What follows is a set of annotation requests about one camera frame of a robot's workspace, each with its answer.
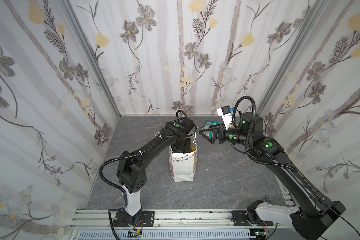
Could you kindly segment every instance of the black mounting plate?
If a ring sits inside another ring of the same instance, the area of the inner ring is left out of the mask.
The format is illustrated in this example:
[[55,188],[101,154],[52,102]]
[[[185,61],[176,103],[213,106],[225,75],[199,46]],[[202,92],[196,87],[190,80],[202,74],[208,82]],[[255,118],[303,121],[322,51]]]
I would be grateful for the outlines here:
[[[253,226],[251,225],[246,217],[245,217],[245,213],[247,211],[232,211],[232,221],[233,224],[235,225],[235,227],[246,227],[246,226]],[[269,222],[269,221],[265,221],[265,223],[268,226],[273,226],[273,222]],[[257,226],[264,226],[264,222],[260,222]]]
[[[142,222],[139,223],[137,226],[140,227],[153,227],[154,226],[154,220],[155,220],[155,212],[154,211],[143,211],[141,213],[142,216]],[[130,227],[127,223],[124,221],[124,212],[120,211],[116,213],[115,220],[113,220],[113,226],[114,227]]]

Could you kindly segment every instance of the white paper bag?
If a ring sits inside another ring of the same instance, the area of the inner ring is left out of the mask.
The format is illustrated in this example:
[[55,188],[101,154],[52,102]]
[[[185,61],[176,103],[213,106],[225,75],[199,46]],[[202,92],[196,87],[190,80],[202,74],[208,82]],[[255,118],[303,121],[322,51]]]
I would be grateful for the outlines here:
[[193,134],[191,139],[191,148],[195,147],[195,151],[189,153],[172,153],[169,146],[169,166],[171,174],[175,182],[192,181],[196,171],[197,163],[197,145],[196,136]]

